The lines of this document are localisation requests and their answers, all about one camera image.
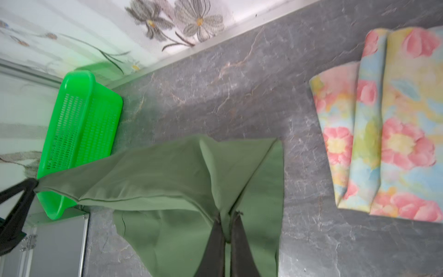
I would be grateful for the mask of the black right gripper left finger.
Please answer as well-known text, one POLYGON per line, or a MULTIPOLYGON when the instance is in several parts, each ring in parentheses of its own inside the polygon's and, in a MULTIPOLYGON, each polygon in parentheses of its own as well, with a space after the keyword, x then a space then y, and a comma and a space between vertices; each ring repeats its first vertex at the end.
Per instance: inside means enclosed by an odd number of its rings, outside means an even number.
POLYGON ((220 215, 213 223, 203 258, 195 277, 224 277, 226 239, 222 229, 220 215))

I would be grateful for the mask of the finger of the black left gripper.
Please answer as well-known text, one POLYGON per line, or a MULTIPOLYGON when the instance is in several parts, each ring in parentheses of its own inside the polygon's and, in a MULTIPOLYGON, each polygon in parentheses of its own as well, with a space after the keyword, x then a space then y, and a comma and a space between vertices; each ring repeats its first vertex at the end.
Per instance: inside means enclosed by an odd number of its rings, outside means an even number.
POLYGON ((1 218, 1 256, 14 250, 26 237, 27 234, 22 229, 36 195, 34 189, 38 184, 37 179, 28 178, 1 192, 1 204, 17 194, 23 193, 6 219, 1 218))

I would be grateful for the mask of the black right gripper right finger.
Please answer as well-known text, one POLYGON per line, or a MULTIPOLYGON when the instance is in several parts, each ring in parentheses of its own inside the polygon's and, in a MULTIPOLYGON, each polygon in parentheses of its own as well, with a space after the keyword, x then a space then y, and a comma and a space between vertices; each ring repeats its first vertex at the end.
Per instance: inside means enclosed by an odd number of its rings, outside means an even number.
POLYGON ((231 221, 230 276, 259 277, 241 216, 241 212, 235 211, 231 221))

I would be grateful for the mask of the dark green skirt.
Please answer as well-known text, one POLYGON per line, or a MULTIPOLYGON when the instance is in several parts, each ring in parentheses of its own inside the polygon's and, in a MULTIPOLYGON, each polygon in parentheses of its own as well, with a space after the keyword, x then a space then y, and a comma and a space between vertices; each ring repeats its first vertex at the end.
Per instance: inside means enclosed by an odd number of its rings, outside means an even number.
POLYGON ((47 175, 36 191, 112 209, 117 233, 153 277, 193 277, 218 215, 230 277, 231 221, 241 212, 260 277, 278 274, 284 198, 278 138, 218 142, 192 135, 132 148, 47 175))

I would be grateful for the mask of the floral pastel skirt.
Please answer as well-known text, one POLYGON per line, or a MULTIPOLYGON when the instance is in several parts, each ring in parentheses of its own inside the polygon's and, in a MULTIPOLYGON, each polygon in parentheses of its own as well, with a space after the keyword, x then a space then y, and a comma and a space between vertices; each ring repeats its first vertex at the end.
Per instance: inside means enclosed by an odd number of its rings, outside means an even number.
POLYGON ((311 78, 336 206, 443 221, 443 29, 371 30, 362 58, 311 78))

